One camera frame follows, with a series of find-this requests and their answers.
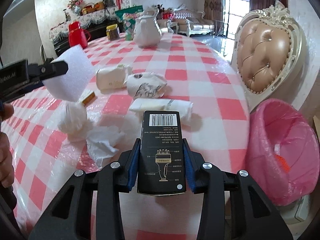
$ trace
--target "blue gripper pad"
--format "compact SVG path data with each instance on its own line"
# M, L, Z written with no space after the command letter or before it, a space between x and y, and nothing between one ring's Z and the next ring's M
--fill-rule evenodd
M183 154L184 154L184 162L185 162L185 166L186 166L185 167L186 168L186 180L187 180L189 188L194 193L196 190L195 170L192 167L192 163L191 163L190 156L189 156L189 154L191 154L191 152L188 152L188 149L187 149L185 143L183 143Z
M127 183L127 187L128 190L131 191L132 188L134 187L135 183L136 183L136 179L137 179L137 175L138 175L138 160L139 160L139 154L140 154L140 143L137 145L133 158L132 158L132 162L130 165L130 168L128 170L128 183Z
M2 100L0 100L0 112L3 112L3 111L4 111L4 106L3 106Z

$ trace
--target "metal screw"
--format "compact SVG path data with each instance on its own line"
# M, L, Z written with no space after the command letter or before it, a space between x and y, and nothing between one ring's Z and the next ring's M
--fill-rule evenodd
M110 166L111 166L111 168L116 169L116 168L120 167L120 163L119 162L114 162L114 163L111 163Z
M83 170L77 170L77 171L75 171L75 176L76 177L80 177L80 176L82 176L83 175Z
M204 163L204 164L202 164L202 167L204 169L211 169L212 168L212 164L211 163Z
M240 174L240 176L242 176L242 177L246 177L246 176L249 175L249 173L248 173L247 171L245 171L245 170L239 171L239 174Z

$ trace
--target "pink trash can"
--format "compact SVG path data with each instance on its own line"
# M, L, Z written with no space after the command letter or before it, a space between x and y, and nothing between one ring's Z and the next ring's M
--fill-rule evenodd
M245 165L275 205L288 205L316 186L320 167L317 137L291 105L265 100L250 115Z

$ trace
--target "floor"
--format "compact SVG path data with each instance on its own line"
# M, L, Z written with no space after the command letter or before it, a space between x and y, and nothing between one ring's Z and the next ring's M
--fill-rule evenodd
M191 35L190 38L193 38L197 41L202 42L220 52L227 61L231 62L233 47L235 44L234 40L226 39L222 37L214 37L210 34L202 35L202 34L194 34Z

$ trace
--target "red thermos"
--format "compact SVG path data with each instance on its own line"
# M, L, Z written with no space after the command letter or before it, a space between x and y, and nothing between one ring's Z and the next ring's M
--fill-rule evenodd
M70 47L80 44L82 48L88 46L88 41L91 39L91 35L87 30L80 27L80 22L73 22L69 24L69 44Z

